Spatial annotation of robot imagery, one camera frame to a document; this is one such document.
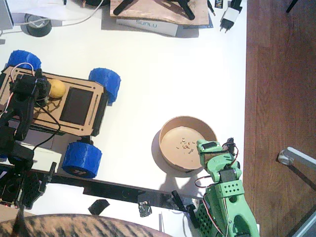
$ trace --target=chair leg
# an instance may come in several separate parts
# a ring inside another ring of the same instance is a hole
[[[289,13],[292,8],[294,7],[294,5],[297,3],[298,0],[293,0],[290,4],[290,6],[288,7],[288,9],[286,10],[286,13]]]

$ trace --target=wooden floor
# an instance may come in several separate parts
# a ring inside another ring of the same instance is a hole
[[[316,0],[290,2],[248,0],[244,185],[261,237],[316,207],[316,171],[276,161],[287,146],[316,158]]]

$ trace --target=blue wheel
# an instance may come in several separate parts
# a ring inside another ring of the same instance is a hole
[[[41,65],[40,59],[37,58],[34,54],[23,50],[13,51],[10,55],[7,66],[14,67],[19,63],[30,63],[34,67],[34,71],[39,69]],[[19,68],[32,69],[31,66],[27,64],[22,64],[19,66]]]
[[[73,142],[67,147],[62,168],[81,178],[94,178],[99,169],[102,152],[93,145]]]
[[[95,68],[90,72],[89,80],[100,83],[108,92],[109,104],[116,101],[120,77],[116,72],[106,68]]]

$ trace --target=wooden bowl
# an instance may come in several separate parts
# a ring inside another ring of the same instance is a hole
[[[159,146],[166,162],[182,172],[201,168],[197,140],[217,141],[212,128],[190,116],[172,118],[162,127]]]

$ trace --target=striped fur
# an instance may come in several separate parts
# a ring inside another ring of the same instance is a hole
[[[91,215],[53,214],[0,223],[1,237],[168,237],[135,223]]]

